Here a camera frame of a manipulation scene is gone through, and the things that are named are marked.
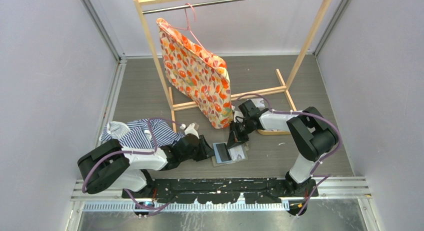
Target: white wall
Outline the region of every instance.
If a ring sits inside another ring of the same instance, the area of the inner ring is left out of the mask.
[[[80,0],[0,0],[0,57],[0,230],[64,230],[116,61]]]
[[[353,168],[388,231],[423,230],[424,0],[351,0],[319,55]]]
[[[133,0],[91,0],[117,49],[127,56],[149,56],[148,43]],[[152,10],[217,0],[187,0],[148,5]],[[323,0],[247,0],[197,7],[194,34],[203,46],[217,54],[298,53]],[[310,50],[314,51],[340,0],[333,0]],[[183,10],[149,14],[150,31],[160,54],[156,19],[186,27]]]

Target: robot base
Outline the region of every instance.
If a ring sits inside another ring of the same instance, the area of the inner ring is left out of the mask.
[[[197,200],[200,204],[206,204],[206,202],[225,204],[235,203],[242,194],[246,204],[274,204],[281,203],[279,197],[305,198],[316,185],[315,180],[310,178],[302,186],[293,189],[287,180],[275,177],[158,178],[150,182],[141,191],[132,192],[132,195],[136,199],[151,199],[155,194],[159,203],[193,204]],[[313,194],[314,197],[318,195],[317,191]],[[122,192],[122,197],[130,198],[125,191]]]

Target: gray floor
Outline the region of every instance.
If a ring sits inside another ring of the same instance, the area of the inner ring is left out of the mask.
[[[227,62],[233,94],[276,87],[279,81],[275,70],[279,69],[287,80],[296,60],[295,55],[285,56],[234,56],[224,57]],[[335,123],[335,118],[321,79],[315,58],[307,55],[290,87],[290,94],[298,110],[316,107],[321,114]],[[174,103],[191,101],[173,87]],[[268,95],[273,108],[290,110],[283,93]],[[215,129],[200,109],[177,111],[176,120],[200,125],[199,133],[212,143],[226,142],[229,129]],[[114,113],[114,121],[129,122],[151,117],[170,118],[163,88],[152,59],[129,59],[123,76],[122,87]],[[299,151],[290,135],[260,135],[251,133],[248,160],[213,167],[211,160],[183,162],[169,171],[153,171],[153,178],[235,178],[235,177],[283,177],[294,164]],[[352,176],[345,149],[324,161],[316,174]]]

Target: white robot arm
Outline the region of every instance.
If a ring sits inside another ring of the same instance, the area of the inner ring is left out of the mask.
[[[78,167],[84,178],[105,155],[114,151],[124,151],[124,153],[111,157],[107,165],[101,165],[95,170],[87,184],[87,192],[96,194],[107,188],[139,192],[151,180],[147,170],[171,170],[185,160],[201,161],[215,155],[203,135],[198,134],[197,128],[196,123],[190,124],[184,129],[185,137],[173,146],[158,147],[156,152],[154,149],[122,146],[117,139],[103,143],[78,160]]]
[[[290,132],[300,152],[293,167],[285,176],[294,190],[299,189],[311,178],[311,171],[319,159],[339,141],[336,132],[328,124],[313,117],[278,114],[267,108],[259,110],[251,100],[241,104],[239,109],[244,116],[243,121],[230,124],[227,148],[230,149],[248,141],[248,134],[255,130]],[[321,116],[314,107],[308,107],[301,112]]]

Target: floral dress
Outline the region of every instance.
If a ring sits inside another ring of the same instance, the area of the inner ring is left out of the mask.
[[[233,112],[226,62],[188,40],[163,18],[156,23],[169,82],[197,104],[213,127],[227,127]]]

